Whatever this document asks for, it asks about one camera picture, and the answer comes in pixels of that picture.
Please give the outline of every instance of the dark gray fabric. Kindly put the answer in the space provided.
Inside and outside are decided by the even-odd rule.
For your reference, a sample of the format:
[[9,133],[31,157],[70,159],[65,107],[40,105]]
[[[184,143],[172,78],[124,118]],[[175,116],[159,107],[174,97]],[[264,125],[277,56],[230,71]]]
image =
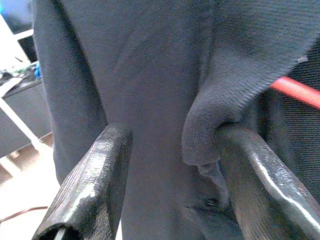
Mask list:
[[[214,199],[219,214],[228,190],[218,167],[212,181],[183,160],[219,160],[215,129],[239,121],[311,47],[320,32],[319,1],[34,3],[59,181],[107,121],[127,124],[134,144],[123,238],[204,239],[185,209],[208,209]],[[218,234],[223,239],[223,231]]]
[[[320,40],[289,76],[320,90]],[[298,155],[299,177],[320,203],[320,111],[290,97],[284,97],[284,119]]]

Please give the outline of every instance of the red wire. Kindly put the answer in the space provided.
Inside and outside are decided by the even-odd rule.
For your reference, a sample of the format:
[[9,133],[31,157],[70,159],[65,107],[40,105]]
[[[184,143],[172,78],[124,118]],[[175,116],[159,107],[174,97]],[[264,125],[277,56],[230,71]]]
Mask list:
[[19,211],[19,212],[16,212],[15,214],[12,214],[10,216],[7,216],[3,219],[0,219],[0,224],[5,222],[5,221],[8,221],[10,219],[13,219],[15,217],[18,217],[20,216],[21,214],[25,214],[25,213],[28,213],[30,211],[35,211],[35,210],[44,210],[44,209],[47,209],[48,206],[37,206],[37,207],[32,207],[32,208],[28,208],[28,209],[25,209],[25,210],[22,210],[22,211]]
[[280,77],[272,83],[270,87],[285,95],[320,109],[320,91],[290,77]]

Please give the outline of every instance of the curved black bar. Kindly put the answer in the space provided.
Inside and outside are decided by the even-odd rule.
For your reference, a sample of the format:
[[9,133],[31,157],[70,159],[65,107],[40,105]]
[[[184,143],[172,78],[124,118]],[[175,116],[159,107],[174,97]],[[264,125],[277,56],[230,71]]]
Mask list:
[[114,240],[132,144],[130,129],[108,125],[62,183],[33,239]]
[[216,139],[246,240],[320,239],[320,206],[259,135],[233,124]]

